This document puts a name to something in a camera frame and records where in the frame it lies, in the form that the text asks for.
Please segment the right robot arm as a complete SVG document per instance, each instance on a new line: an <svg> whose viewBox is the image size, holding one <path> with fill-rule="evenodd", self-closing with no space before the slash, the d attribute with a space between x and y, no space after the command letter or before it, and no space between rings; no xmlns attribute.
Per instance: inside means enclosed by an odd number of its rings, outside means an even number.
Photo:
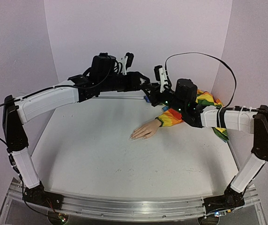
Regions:
<svg viewBox="0 0 268 225"><path fill-rule="evenodd" d="M164 104L180 113L181 119L195 128L225 128L253 134L251 154L230 183L241 193L268 161L268 107L216 107L196 103L197 87L190 79L179 79L176 90L167 84L152 83L148 98L153 106Z"/></svg>

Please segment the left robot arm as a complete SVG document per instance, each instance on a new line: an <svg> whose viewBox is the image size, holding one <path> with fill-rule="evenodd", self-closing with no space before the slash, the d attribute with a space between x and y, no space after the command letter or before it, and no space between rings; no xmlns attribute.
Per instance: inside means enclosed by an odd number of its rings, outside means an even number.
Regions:
<svg viewBox="0 0 268 225"><path fill-rule="evenodd" d="M100 53L93 57L91 66L82 74L23 97L5 98L3 131L9 160L24 186L30 189L28 195L36 204L44 204L47 193L39 188L41 180L28 150L29 142L23 125L43 113L84 102L102 92L142 90L150 79L140 72L127 71L133 59L134 55L129 52L121 61L107 53Z"/></svg>

